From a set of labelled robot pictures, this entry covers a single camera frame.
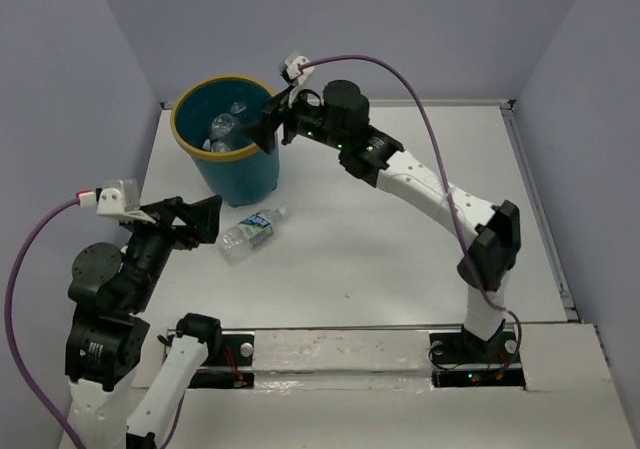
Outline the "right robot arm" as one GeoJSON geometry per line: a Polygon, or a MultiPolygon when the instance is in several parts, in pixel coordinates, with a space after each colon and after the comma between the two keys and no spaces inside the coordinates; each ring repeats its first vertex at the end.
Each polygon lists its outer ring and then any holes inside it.
{"type": "Polygon", "coordinates": [[[242,133],[263,152],[305,137],[338,152],[340,165],[354,178],[394,195],[458,239],[463,252],[456,271],[467,284],[467,309],[460,348],[482,361],[498,349],[505,327],[504,287],[521,249],[519,208],[496,205],[446,181],[419,162],[401,142],[370,123],[368,99],[347,80],[329,82],[317,104],[308,89],[288,87],[268,99],[260,118],[242,133]]]}

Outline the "green label water bottle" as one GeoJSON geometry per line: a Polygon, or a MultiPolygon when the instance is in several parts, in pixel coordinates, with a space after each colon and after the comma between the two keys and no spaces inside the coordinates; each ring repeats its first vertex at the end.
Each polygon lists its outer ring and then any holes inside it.
{"type": "Polygon", "coordinates": [[[238,265],[260,249],[275,234],[275,227],[288,217],[289,211],[262,209],[223,231],[217,240],[222,257],[229,265],[238,265]]]}

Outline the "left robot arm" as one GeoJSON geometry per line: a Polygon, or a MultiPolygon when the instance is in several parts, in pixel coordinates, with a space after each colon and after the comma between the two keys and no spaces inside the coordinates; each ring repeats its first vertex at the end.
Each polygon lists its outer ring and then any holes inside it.
{"type": "Polygon", "coordinates": [[[81,194],[80,204],[116,220],[130,238],[124,248],[93,244],[72,265],[68,296],[76,308],[65,352],[71,424],[86,448],[158,448],[197,370],[219,357],[222,327],[200,314],[180,319],[166,360],[129,412],[150,328],[141,315],[172,252],[215,243],[222,199],[186,203],[176,196],[141,205],[121,189],[104,188],[81,194]]]}

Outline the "large crushed clear bottle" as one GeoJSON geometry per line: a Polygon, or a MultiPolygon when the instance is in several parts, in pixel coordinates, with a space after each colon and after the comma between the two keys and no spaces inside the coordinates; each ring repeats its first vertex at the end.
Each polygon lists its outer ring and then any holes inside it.
{"type": "Polygon", "coordinates": [[[244,101],[231,104],[226,112],[216,116],[209,125],[202,149],[212,153],[228,153],[251,144],[241,131],[248,122],[249,110],[244,101]]]}

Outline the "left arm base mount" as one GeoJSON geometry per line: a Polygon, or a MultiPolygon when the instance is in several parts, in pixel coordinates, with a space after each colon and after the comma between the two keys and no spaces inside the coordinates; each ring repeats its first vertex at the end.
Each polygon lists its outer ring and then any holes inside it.
{"type": "Polygon", "coordinates": [[[253,332],[224,332],[221,348],[191,379],[190,389],[244,390],[254,387],[253,332]]]}

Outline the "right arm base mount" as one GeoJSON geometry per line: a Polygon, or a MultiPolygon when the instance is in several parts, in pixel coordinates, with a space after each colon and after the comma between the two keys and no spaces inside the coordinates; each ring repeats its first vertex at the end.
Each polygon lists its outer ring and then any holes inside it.
{"type": "Polygon", "coordinates": [[[504,332],[487,354],[472,354],[459,332],[429,334],[428,359],[435,388],[483,388],[526,386],[520,356],[512,360],[516,335],[504,332]]]}

